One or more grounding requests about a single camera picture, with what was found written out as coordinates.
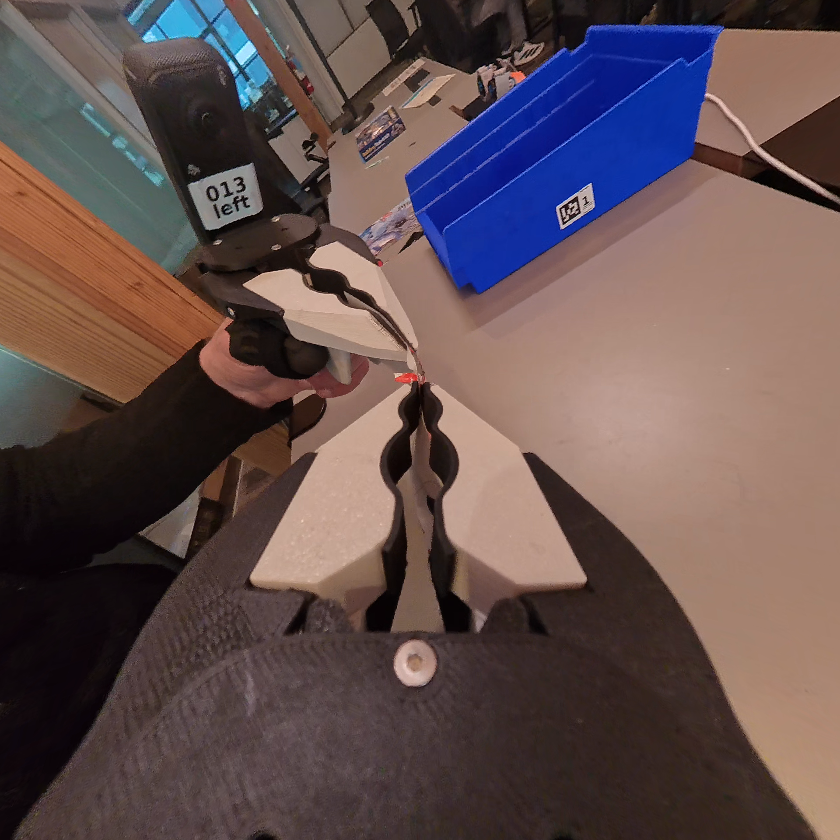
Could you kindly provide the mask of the white paper sheet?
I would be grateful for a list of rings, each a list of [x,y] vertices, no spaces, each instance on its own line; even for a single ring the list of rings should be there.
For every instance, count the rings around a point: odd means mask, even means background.
[[[439,92],[455,78],[456,74],[451,73],[424,80],[421,86],[404,101],[400,108],[417,109],[425,104],[431,103],[438,96]]]

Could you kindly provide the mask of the blue plastic bin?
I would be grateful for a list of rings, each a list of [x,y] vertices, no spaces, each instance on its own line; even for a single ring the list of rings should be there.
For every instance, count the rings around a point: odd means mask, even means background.
[[[407,172],[455,286],[490,289],[688,161],[722,30],[592,26]]]

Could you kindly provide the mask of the person's left hand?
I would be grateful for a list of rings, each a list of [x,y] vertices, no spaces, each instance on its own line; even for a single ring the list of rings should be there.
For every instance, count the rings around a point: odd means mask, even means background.
[[[325,399],[345,396],[351,393],[369,372],[369,360],[353,354],[352,378],[348,384],[339,383],[328,370],[323,370],[308,380],[278,378],[265,367],[248,365],[231,356],[230,336],[226,330],[230,323],[229,318],[221,322],[201,349],[199,363],[212,382],[240,401],[257,408],[268,409],[290,400],[299,393],[309,391]]]

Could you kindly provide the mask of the black round base pole stand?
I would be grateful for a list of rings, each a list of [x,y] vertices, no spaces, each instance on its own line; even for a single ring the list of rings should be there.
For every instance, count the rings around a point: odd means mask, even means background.
[[[357,109],[355,107],[354,103],[351,101],[346,91],[343,89],[340,80],[337,78],[333,69],[331,68],[328,58],[323,53],[319,42],[312,33],[308,21],[301,12],[297,2],[287,1],[287,4],[291,12],[294,14],[303,32],[305,33],[306,37],[308,38],[311,47],[320,59],[323,68],[326,70],[327,74],[329,75],[329,78],[332,81],[332,84],[335,86],[335,88],[339,92],[341,99],[343,100],[343,113],[346,115],[346,117],[341,127],[341,132],[343,134],[348,134],[352,130],[355,130],[357,127],[362,125],[362,123],[371,116],[374,110],[373,104],[371,102],[367,102],[365,105],[362,106],[361,109]]]

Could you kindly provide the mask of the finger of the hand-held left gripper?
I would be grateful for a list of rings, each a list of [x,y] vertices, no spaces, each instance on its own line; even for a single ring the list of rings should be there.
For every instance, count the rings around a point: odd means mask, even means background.
[[[338,336],[374,356],[415,356],[417,340],[407,315],[374,261],[334,241],[315,248],[307,260],[310,288],[336,298]]]
[[[337,294],[316,291],[305,276],[293,269],[266,272],[249,279],[245,289],[276,305],[291,336],[327,349],[327,370],[342,384],[352,378],[353,355],[375,363],[385,362],[395,372],[418,374],[416,335],[403,305],[383,270],[373,267],[368,295],[346,291]]]

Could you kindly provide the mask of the printed plastic toy bag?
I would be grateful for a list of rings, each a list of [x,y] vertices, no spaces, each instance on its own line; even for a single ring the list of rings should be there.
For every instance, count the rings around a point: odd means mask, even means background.
[[[397,374],[395,382],[401,386],[396,408],[400,427],[384,449],[383,476],[402,498],[397,506],[405,524],[416,524],[430,545],[438,498],[444,487],[441,468],[435,464],[439,450],[434,438],[437,405],[431,386],[418,374]]]

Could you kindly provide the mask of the blue toy box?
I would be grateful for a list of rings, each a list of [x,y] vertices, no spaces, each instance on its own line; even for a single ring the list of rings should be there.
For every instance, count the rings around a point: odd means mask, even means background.
[[[394,106],[380,112],[354,135],[362,162],[371,162],[405,131],[405,122]]]

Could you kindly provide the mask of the person's left forearm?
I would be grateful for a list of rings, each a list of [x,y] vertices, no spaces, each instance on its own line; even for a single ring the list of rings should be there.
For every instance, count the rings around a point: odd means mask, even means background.
[[[74,432],[1,453],[1,572],[80,568],[161,519],[226,457],[291,411],[242,401],[203,370],[199,343],[141,394]]]

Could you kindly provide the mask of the grey table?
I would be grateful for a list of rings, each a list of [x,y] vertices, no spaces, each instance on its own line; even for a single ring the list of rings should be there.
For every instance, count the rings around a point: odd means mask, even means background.
[[[406,126],[403,134],[370,161],[362,161],[355,132],[339,135],[329,150],[333,225],[363,233],[408,197],[405,174],[466,125],[452,108],[462,109],[476,98],[474,75],[430,59],[423,68],[430,77],[454,76],[438,92],[437,104],[404,110],[402,104],[412,94],[404,85],[388,96],[381,91],[372,100],[373,118],[389,107],[398,111]]]

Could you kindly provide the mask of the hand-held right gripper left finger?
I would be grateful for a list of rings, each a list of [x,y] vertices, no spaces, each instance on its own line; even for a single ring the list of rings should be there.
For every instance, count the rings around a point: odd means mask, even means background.
[[[397,483],[420,414],[420,384],[403,385],[317,450],[250,574],[255,588],[308,592],[368,631],[392,629],[406,577]]]

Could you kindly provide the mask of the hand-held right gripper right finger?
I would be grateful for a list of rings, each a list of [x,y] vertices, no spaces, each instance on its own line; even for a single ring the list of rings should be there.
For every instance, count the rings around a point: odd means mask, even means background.
[[[520,447],[438,385],[420,389],[420,512],[444,630],[587,577]]]

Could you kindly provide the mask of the colourful printed sheet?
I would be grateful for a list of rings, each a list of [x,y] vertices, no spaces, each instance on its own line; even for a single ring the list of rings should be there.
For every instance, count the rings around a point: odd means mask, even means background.
[[[381,261],[386,261],[394,249],[404,249],[423,236],[424,230],[408,197],[360,234],[373,257]]]

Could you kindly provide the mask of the black desk mat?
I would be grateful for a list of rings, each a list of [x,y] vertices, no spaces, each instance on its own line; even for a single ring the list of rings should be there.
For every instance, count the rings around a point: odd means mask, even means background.
[[[837,203],[763,161],[726,117],[718,113],[714,121],[720,123],[720,133],[725,134],[728,143],[734,144],[736,149],[726,148],[723,139],[696,142],[694,161],[838,212]],[[766,153],[826,192],[839,195],[837,99],[775,134],[761,146]]]

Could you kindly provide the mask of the paned window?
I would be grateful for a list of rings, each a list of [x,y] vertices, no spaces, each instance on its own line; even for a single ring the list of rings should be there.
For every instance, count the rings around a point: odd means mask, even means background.
[[[225,2],[131,1],[122,13],[145,43],[198,38],[214,47],[234,76],[243,108],[267,95],[268,68]]]

